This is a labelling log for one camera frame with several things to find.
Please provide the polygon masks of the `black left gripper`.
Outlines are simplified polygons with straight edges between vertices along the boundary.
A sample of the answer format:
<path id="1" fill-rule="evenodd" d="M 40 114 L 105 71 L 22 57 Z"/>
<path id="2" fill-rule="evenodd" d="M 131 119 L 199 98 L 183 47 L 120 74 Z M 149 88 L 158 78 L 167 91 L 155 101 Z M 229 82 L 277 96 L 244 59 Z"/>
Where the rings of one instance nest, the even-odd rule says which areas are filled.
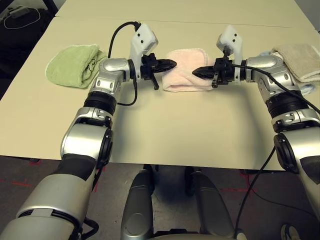
<path id="1" fill-rule="evenodd" d="M 141 58 L 140 74 L 141 79 L 151 80 L 153 89 L 158 90 L 159 84 L 154 73 L 164 73 L 174 69 L 177 63 L 172 59 L 156 59 L 154 53 L 143 55 Z"/>

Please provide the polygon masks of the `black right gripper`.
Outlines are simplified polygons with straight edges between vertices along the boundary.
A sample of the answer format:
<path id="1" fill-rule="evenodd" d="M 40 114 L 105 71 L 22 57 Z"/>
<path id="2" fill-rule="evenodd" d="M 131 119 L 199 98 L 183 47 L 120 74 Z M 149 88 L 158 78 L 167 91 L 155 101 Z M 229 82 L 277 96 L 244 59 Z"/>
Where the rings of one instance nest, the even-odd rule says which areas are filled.
<path id="1" fill-rule="evenodd" d="M 212 79 L 211 86 L 228 85 L 234 81 L 235 68 L 233 61 L 228 57 L 216 58 L 213 66 L 202 66 L 195 69 L 192 74 L 200 79 Z"/>

